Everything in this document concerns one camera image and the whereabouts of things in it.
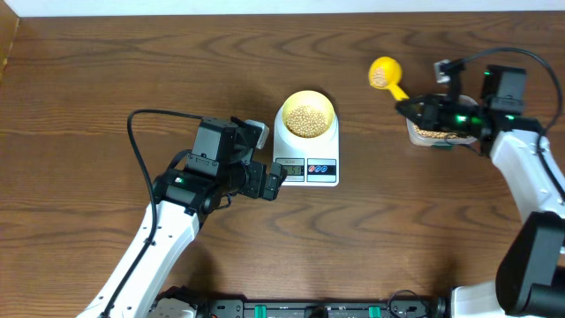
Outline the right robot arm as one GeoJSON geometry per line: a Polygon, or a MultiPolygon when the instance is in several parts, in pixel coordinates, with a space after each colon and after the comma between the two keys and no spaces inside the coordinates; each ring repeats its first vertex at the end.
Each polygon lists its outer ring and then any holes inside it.
{"type": "Polygon", "coordinates": [[[501,172],[524,222],[494,281],[456,287],[453,317],[562,317],[564,315],[564,176],[535,118],[523,117],[526,71],[486,69],[479,105],[459,102],[458,71],[447,95],[404,97],[395,108],[417,127],[471,136],[501,172]]]}

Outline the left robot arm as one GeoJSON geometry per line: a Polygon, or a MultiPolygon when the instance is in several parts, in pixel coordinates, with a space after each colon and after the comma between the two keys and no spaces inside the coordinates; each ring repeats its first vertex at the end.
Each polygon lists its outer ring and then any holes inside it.
{"type": "Polygon", "coordinates": [[[146,317],[178,257],[223,199],[240,194],[273,201],[286,178],[282,165],[255,162],[268,127],[235,117],[205,117],[190,149],[151,181],[150,202],[132,243],[84,317],[146,317]]]}

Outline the yellow measuring scoop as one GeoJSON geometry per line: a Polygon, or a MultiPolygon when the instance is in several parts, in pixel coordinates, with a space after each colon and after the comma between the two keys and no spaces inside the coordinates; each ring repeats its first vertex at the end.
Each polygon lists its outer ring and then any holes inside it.
{"type": "Polygon", "coordinates": [[[407,100],[409,96],[400,88],[399,83],[403,75],[401,65],[391,57],[375,59],[368,72],[371,87],[389,91],[396,101],[407,100]]]}

